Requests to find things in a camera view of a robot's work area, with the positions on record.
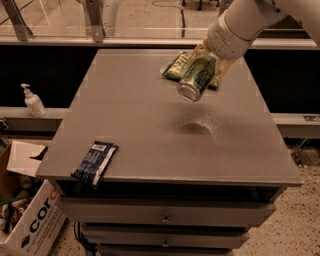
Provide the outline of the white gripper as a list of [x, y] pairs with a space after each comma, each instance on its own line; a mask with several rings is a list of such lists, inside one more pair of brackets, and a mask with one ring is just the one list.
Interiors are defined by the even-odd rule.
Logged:
[[222, 77], [233, 65], [234, 60], [241, 58], [251, 46], [251, 40], [244, 40], [234, 34], [227, 26], [226, 15], [222, 14], [213, 21], [207, 31], [208, 39], [202, 39], [188, 57], [187, 64], [212, 52], [220, 59], [215, 67], [215, 75], [210, 86], [217, 88]]

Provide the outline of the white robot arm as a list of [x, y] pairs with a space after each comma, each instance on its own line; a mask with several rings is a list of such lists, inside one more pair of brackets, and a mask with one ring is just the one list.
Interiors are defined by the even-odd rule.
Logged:
[[203, 52], [220, 62], [219, 75], [241, 58], [264, 29], [291, 16], [320, 46], [320, 0], [233, 0], [208, 27], [188, 64]]

